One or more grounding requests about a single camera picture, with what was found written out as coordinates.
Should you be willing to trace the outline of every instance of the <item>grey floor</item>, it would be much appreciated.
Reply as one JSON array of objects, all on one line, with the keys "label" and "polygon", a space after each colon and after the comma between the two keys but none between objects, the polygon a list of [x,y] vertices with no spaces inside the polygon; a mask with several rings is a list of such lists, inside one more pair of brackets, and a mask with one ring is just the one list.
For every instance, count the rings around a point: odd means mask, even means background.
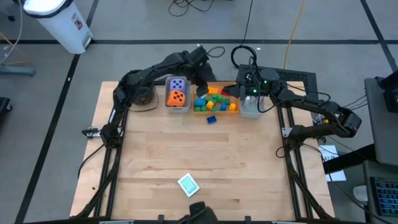
[{"label": "grey floor", "polygon": [[[242,39],[249,12],[248,0],[215,0],[207,13],[192,8],[183,17],[172,17],[167,8],[172,0],[99,0],[91,31],[96,40],[161,40],[157,44],[94,44],[80,56],[60,114],[57,128],[45,160],[25,222],[68,218],[77,183],[77,170],[82,161],[86,139],[80,131],[91,124],[102,81],[119,80],[127,71],[146,68],[166,55],[193,50],[198,42],[171,44],[163,40]],[[85,18],[96,0],[76,0]],[[195,1],[198,7],[210,2]],[[398,39],[395,0],[367,0],[382,36]],[[254,0],[247,39],[288,39],[301,1]],[[10,39],[17,37],[18,6],[11,0],[0,1],[0,9],[17,16],[9,22],[0,15],[0,32]],[[53,40],[35,20],[24,15],[22,40]],[[377,40],[374,29],[360,0],[308,0],[297,29],[299,40]],[[236,69],[229,55],[236,44],[222,45],[226,54],[210,63],[220,80],[234,80]],[[258,64],[282,68],[285,44],[250,44],[257,51]],[[0,55],[5,53],[0,44]],[[10,97],[14,110],[0,128],[0,222],[13,223],[21,206],[27,185],[50,126],[73,55],[58,44],[19,45],[37,75],[31,77],[0,76],[0,96]],[[398,45],[388,45],[398,57]],[[248,54],[240,52],[237,61],[247,63]],[[14,52],[8,62],[19,61]],[[317,74],[319,91],[327,92],[334,101],[345,105],[364,95],[363,79],[386,76],[391,66],[380,44],[294,44],[287,68]],[[338,139],[357,149],[373,142],[366,107],[356,111],[363,125],[353,139]],[[336,145],[340,152],[347,149]],[[338,183],[350,192],[363,184],[360,167],[346,170],[348,181]],[[364,213],[334,186],[330,185],[336,216],[343,220],[364,221]]]}]

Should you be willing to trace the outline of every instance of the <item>wooden tabletop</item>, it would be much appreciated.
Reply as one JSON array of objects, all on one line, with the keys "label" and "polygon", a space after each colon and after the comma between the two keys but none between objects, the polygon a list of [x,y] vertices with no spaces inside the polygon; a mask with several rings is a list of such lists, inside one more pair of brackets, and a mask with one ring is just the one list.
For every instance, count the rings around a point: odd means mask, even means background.
[{"label": "wooden tabletop", "polygon": [[[93,126],[102,127],[107,122],[117,84],[102,83]],[[290,84],[303,88],[302,82]],[[252,220],[295,219],[285,160],[275,156],[282,145],[276,109],[259,119],[244,119],[238,114],[217,116],[217,123],[209,125],[206,116],[169,114],[164,106],[165,87],[156,88],[157,109],[128,114],[112,219],[156,220],[163,214],[166,220],[177,220],[189,214],[188,206],[198,201],[206,202],[219,220],[244,220],[247,215]],[[270,106],[267,99],[266,108]],[[293,113],[296,124],[312,125],[308,111],[294,108]],[[306,143],[318,147],[314,139]],[[85,157],[101,144],[100,138],[89,140]],[[301,153],[309,190],[334,216],[319,152],[303,146]],[[81,170],[71,215],[80,212],[98,188],[103,159],[104,150]],[[187,173],[200,186],[189,199],[177,183]],[[302,194],[297,189],[305,217]]]}]

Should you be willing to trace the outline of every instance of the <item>table leg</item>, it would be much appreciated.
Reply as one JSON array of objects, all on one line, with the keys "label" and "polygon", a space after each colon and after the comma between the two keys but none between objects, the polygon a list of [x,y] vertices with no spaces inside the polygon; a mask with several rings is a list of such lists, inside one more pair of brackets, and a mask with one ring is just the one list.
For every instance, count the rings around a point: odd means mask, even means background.
[{"label": "table leg", "polygon": [[323,169],[325,170],[325,174],[329,174],[351,166],[362,164],[366,160],[377,162],[374,144],[364,146],[354,152],[330,159],[323,163]]}]

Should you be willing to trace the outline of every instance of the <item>blue dice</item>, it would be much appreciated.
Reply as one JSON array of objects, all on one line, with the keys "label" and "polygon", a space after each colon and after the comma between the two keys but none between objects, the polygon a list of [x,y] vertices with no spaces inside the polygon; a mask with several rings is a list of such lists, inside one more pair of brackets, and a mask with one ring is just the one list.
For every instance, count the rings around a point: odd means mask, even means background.
[{"label": "blue dice", "polygon": [[185,80],[182,78],[174,78],[170,81],[170,90],[179,90],[185,93]]},{"label": "blue dice", "polygon": [[197,99],[195,100],[194,104],[195,107],[197,106],[206,106],[206,100],[204,99]]},{"label": "blue dice", "polygon": [[221,104],[220,111],[226,111],[226,104],[225,103]]}]

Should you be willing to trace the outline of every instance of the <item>card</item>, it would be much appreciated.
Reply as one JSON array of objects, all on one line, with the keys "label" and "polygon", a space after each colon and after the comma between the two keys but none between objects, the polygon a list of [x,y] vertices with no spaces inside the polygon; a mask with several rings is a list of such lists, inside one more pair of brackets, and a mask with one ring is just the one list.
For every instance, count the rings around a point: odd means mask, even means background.
[{"label": "card", "polygon": [[182,190],[188,197],[191,197],[195,192],[199,190],[198,184],[193,180],[191,174],[186,174],[180,180],[178,180]]}]

